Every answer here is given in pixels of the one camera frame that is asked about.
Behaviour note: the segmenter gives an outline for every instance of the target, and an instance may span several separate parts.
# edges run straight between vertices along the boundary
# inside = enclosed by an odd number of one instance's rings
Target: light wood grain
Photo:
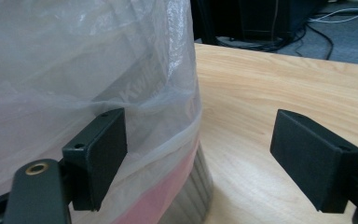
[[[196,45],[213,223],[351,223],[317,212],[269,153],[278,108],[358,146],[358,65]]]

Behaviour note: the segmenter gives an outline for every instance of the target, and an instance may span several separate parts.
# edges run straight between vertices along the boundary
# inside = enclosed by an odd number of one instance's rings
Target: black wire
[[[225,43],[219,39],[217,39],[217,43],[220,46],[228,47],[228,48],[234,48],[234,49],[249,49],[249,50],[256,50],[256,51],[264,51],[264,52],[273,52],[276,50],[279,50],[283,48],[284,46],[291,43],[290,38],[284,38],[279,39],[274,42],[269,42],[266,44],[255,44],[255,43],[249,43],[248,45],[231,45],[228,43]]]
[[[298,50],[301,49],[301,47],[303,46],[304,42],[302,41],[302,39],[300,39],[300,45],[295,49],[295,53],[300,56],[300,57],[304,57]]]
[[[302,34],[301,34],[301,36],[298,36],[297,35],[297,33],[298,32],[301,32],[302,31]],[[296,32],[296,37],[295,37],[295,39],[293,40],[293,42],[291,43],[291,44],[294,44],[294,43],[296,43],[298,40],[301,40],[304,36],[305,36],[305,34],[307,33],[307,27],[305,26],[305,24],[301,27],[301,29],[299,29],[297,32]]]
[[[330,60],[330,56],[331,53],[333,52],[333,48],[334,48],[334,43],[333,40],[330,39],[330,37],[328,37],[327,35],[325,35],[324,33],[316,30],[315,28],[311,27],[309,24],[307,24],[307,27],[309,27],[313,32],[315,32],[316,34],[322,36],[325,40],[327,40],[327,42],[330,44],[330,50],[328,51],[325,59],[326,60]]]

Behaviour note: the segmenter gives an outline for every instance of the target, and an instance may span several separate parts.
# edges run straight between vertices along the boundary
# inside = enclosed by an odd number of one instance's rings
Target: floor
[[[334,12],[343,8],[358,8],[358,2],[329,3],[321,12]],[[352,17],[353,15],[335,16],[327,18],[327,21],[343,21]],[[329,60],[358,63],[358,18],[338,23],[309,22],[308,25],[328,36],[334,43]],[[307,28],[301,40],[278,50],[278,53],[325,59],[330,48],[331,45],[324,37]]]

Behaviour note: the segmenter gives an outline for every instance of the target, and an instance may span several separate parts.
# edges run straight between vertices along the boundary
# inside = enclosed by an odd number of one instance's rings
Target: plastic bag
[[[0,195],[25,163],[59,160],[96,115],[124,107],[129,153],[100,212],[72,219],[157,222],[199,143],[191,22],[182,0],[1,0]]]

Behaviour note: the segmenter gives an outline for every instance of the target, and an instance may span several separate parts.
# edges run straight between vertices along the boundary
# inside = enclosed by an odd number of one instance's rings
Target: black plastic bracket
[[[98,116],[62,154],[60,162],[33,161],[16,172],[11,192],[0,196],[0,223],[71,223],[70,202],[99,210],[127,154],[124,109]]]
[[[358,147],[303,115],[278,110],[270,152],[324,213],[358,211]]]

